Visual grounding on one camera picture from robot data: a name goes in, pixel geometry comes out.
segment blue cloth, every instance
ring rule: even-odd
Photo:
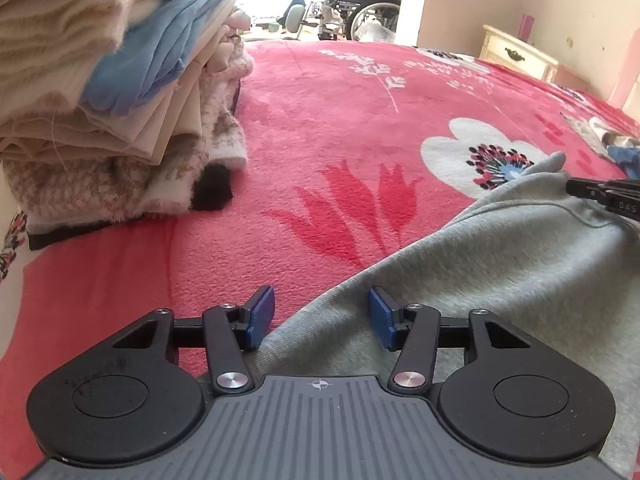
[[[95,67],[82,103],[124,116],[179,78],[210,13],[222,0],[169,0],[129,29],[120,49]]]
[[[607,153],[616,161],[618,167],[625,172],[628,178],[634,180],[640,178],[640,150],[638,148],[607,146]]]

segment stack of folded clothes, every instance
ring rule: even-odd
[[[185,212],[207,165],[244,166],[235,2],[0,0],[0,159],[30,234]]]

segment floral blanket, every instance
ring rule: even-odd
[[[0,256],[0,471],[41,454],[33,385],[148,311],[179,317],[276,288],[273,327],[337,283],[442,227],[564,151],[575,176],[622,178],[575,133],[588,96],[475,60],[389,44],[257,42],[238,120],[247,170],[221,212],[142,220],[32,252],[18,216]],[[204,370],[202,352],[181,364]]]

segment flower center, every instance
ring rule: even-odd
[[[471,155],[466,163],[476,168],[480,177],[474,182],[482,189],[494,189],[519,177],[526,168],[534,165],[527,155],[513,148],[506,151],[501,146],[480,144],[469,147],[469,152]]]

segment drawer handle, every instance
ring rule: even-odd
[[[515,50],[511,50],[508,47],[505,47],[505,50],[507,51],[507,54],[509,54],[509,57],[514,61],[524,61],[524,58],[520,54],[518,54]]]

